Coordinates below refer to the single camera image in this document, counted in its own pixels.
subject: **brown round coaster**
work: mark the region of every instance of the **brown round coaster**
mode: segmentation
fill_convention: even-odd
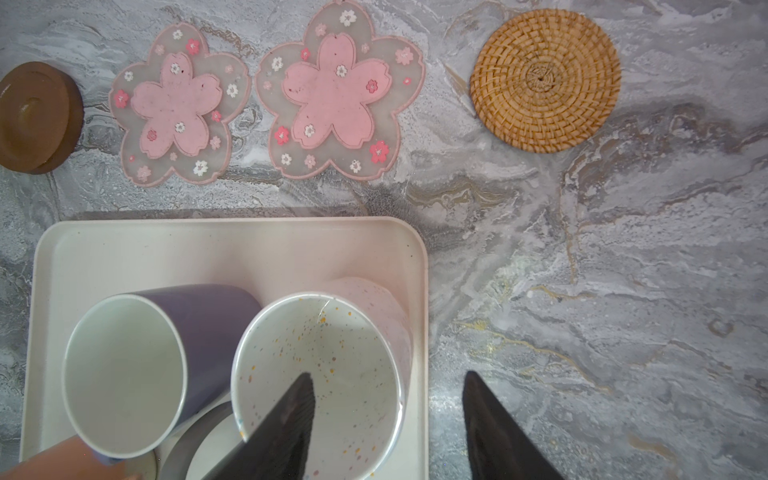
[[[69,157],[83,126],[74,81],[39,61],[19,65],[0,81],[0,165],[44,174]]]
[[[594,134],[620,86],[618,55],[602,28],[576,12],[544,9],[491,35],[470,95],[494,135],[526,151],[553,153]]]

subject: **tray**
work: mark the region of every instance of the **tray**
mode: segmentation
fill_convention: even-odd
[[[162,286],[226,283],[267,305],[341,276],[389,289],[413,323],[406,420],[376,478],[428,478],[427,254],[412,227],[389,217],[55,224],[35,252],[20,460],[74,435],[61,396],[61,361],[75,324],[97,301]],[[156,450],[161,463],[181,433]],[[219,424],[187,480],[201,478],[239,438],[231,418]]]

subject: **round wicker coaster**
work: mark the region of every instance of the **round wicker coaster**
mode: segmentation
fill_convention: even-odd
[[[553,153],[580,144],[616,105],[621,66],[593,21],[567,10],[534,10],[491,35],[470,95],[494,135],[513,147]]]

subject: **cherry blossom coaster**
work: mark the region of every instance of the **cherry blossom coaster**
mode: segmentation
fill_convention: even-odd
[[[329,165],[355,180],[373,180],[395,164],[395,117],[424,81],[421,51],[399,37],[374,37],[357,3],[323,7],[301,43],[274,48],[254,79],[259,99],[276,115],[272,163],[288,178]]]
[[[207,184],[227,168],[232,137],[227,123],[250,93],[248,68],[227,53],[209,54],[192,25],[163,30],[147,63],[126,68],[109,92],[109,107],[123,129],[123,171],[153,187],[173,172]]]

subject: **gray marble surface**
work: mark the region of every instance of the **gray marble surface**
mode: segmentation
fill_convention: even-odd
[[[53,174],[0,171],[0,470],[18,454],[32,256],[53,223],[391,215],[429,251],[431,478],[469,478],[467,369],[572,480],[768,478],[768,4],[368,0],[377,32],[411,38],[427,61],[381,179],[284,180],[255,95],[215,184],[124,177],[107,93],[165,25],[198,25],[253,72],[322,5],[0,2],[0,75],[47,61],[86,105]],[[593,18],[624,72],[606,125],[551,155],[493,137],[466,87],[488,36],[541,7]]]

